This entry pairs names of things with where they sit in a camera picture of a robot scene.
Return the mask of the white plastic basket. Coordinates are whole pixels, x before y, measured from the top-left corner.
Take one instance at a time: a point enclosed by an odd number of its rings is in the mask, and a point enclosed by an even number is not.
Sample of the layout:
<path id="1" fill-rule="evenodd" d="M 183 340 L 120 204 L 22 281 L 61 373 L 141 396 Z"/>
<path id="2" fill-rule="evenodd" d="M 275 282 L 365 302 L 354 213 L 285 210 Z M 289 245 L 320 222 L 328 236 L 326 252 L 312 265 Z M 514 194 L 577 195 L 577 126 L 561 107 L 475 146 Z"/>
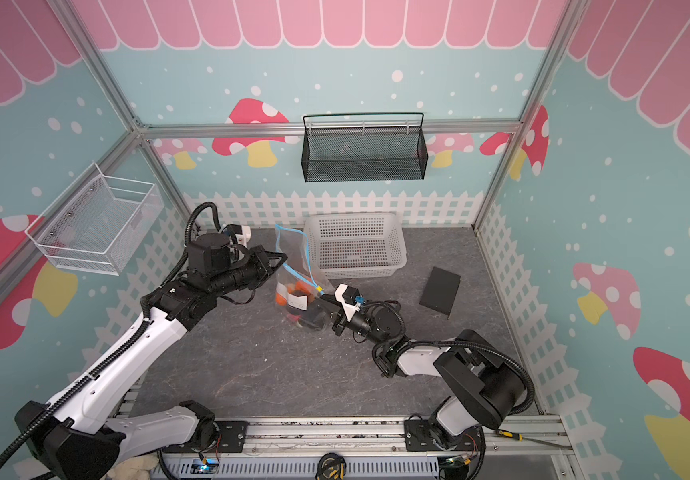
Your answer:
<path id="1" fill-rule="evenodd" d="M 326 214 L 304 225 L 314 263 L 330 280 L 390 277 L 407 263 L 393 213 Z"/>

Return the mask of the clear zip top bag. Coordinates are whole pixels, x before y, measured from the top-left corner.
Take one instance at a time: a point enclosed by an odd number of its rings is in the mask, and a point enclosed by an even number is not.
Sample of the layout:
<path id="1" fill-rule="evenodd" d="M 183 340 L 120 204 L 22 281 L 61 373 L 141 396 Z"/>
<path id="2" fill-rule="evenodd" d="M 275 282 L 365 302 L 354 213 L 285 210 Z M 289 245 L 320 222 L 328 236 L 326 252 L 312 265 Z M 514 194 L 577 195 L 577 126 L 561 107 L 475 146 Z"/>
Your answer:
<path id="1" fill-rule="evenodd" d="M 276 224 L 275 235 L 276 251 L 287 257 L 276 273 L 276 306 L 291 324 L 321 331 L 328 320 L 318 299 L 333 287 L 313 260 L 306 233 Z"/>

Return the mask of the orange tangerine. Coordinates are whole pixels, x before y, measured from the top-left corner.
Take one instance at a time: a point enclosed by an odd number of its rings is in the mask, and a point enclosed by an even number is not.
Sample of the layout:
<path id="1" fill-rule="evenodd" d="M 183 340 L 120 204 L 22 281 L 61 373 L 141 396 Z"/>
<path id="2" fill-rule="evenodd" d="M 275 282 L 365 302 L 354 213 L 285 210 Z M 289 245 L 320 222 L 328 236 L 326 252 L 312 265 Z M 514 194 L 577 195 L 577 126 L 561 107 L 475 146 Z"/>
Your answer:
<path id="1" fill-rule="evenodd" d="M 316 298 L 316 290 L 314 287 L 303 281 L 297 281 L 295 287 L 292 291 L 294 296 L 302 297 L 305 296 L 309 301 Z"/>

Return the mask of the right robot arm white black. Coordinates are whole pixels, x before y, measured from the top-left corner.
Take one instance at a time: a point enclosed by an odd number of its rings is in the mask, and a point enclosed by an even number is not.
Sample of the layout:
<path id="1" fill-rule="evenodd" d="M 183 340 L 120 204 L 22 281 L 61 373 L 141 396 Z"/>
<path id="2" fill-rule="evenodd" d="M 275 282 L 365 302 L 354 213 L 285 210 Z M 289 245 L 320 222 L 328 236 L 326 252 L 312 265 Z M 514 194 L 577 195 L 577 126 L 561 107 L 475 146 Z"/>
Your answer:
<path id="1" fill-rule="evenodd" d="M 405 421 L 409 451 L 481 451 L 485 428 L 499 430 L 509 415 L 534 403 L 527 370 L 471 329 L 450 340 L 412 339 L 398 302 L 366 301 L 350 287 L 320 296 L 313 306 L 336 335 L 349 330 L 372 344 L 372 361 L 383 377 L 437 377 L 448 387 L 451 395 L 429 417 Z"/>

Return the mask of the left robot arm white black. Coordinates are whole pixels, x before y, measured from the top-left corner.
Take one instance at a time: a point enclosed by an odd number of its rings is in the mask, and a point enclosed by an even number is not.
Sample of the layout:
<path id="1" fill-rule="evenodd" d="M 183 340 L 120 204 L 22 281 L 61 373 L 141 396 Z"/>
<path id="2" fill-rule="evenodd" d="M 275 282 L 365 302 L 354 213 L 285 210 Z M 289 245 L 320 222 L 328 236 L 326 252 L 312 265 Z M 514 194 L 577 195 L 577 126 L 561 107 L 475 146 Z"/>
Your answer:
<path id="1" fill-rule="evenodd" d="M 255 292 L 287 261 L 286 254 L 248 245 L 239 225 L 222 226 L 215 203 L 188 218 L 183 253 L 161 284 L 140 300 L 132 326 L 78 379 L 47 402 L 16 414 L 18 436 L 0 454 L 0 471 L 21 448 L 45 468 L 45 478 L 99 479 L 118 464 L 169 446 L 198 454 L 222 439 L 214 414 L 196 401 L 127 419 L 112 416 L 143 373 L 182 339 L 219 300 Z"/>

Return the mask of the black square pad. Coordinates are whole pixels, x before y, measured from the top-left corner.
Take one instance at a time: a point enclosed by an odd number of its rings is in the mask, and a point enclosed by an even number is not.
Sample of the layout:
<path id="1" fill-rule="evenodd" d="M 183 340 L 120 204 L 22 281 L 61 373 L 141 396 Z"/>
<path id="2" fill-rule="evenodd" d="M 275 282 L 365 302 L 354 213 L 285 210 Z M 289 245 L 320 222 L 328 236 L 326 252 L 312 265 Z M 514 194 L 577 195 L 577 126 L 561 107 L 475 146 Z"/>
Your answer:
<path id="1" fill-rule="evenodd" d="M 423 289 L 420 305 L 449 316 L 461 283 L 461 276 L 433 267 Z"/>

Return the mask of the beige cloth rag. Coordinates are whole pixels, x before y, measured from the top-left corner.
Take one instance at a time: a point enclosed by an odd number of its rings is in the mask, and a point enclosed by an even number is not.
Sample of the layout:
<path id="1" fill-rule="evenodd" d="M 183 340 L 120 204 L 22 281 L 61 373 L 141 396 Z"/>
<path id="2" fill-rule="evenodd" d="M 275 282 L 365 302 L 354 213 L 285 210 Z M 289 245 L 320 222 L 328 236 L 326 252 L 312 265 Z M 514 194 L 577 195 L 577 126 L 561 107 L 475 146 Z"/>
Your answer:
<path id="1" fill-rule="evenodd" d="M 106 478 L 111 480 L 150 480 L 151 472 L 159 465 L 153 454 L 134 457 L 111 468 Z"/>

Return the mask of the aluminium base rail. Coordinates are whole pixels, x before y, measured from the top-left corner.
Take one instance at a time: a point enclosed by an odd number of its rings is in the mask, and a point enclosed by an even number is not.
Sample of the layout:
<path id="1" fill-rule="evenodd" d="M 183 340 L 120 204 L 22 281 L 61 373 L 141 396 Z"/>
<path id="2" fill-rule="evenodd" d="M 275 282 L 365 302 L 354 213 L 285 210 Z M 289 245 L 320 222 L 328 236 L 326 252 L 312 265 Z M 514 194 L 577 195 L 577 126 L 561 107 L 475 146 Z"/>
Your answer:
<path id="1" fill-rule="evenodd" d="M 428 422 L 417 415 L 250 417 L 219 419 L 217 423 L 218 443 L 207 449 L 204 455 L 218 457 L 223 462 L 229 456 L 303 457 L 327 452 L 343 456 L 441 455 L 451 450 L 434 443 Z M 502 438 L 487 427 L 467 429 L 453 448 L 469 452 L 474 445 L 485 443 L 489 454 L 553 456 L 572 452 L 565 428 L 556 416 L 511 416 L 501 428 L 525 437 L 569 446 L 569 449 Z"/>

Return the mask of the yellow handled screwdriver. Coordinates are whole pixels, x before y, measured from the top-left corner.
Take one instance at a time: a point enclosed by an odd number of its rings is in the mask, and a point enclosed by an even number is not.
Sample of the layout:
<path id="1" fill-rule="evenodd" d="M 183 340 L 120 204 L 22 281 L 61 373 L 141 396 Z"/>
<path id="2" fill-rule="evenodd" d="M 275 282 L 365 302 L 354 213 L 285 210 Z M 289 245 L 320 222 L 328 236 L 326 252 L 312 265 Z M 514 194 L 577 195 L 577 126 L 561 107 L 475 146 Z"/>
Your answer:
<path id="1" fill-rule="evenodd" d="M 558 444 L 555 442 L 549 442 L 549 441 L 540 440 L 540 439 L 536 439 L 536 438 L 525 437 L 520 433 L 516 433 L 516 432 L 512 432 L 512 431 L 508 431 L 508 430 L 495 429 L 494 433 L 499 437 L 511 439 L 514 441 L 531 442 L 531 443 L 535 443 L 538 445 L 543 445 L 543 446 L 556 448 L 556 449 L 569 449 L 569 446 L 564 446 L 564 445 L 561 445 L 561 444 Z"/>

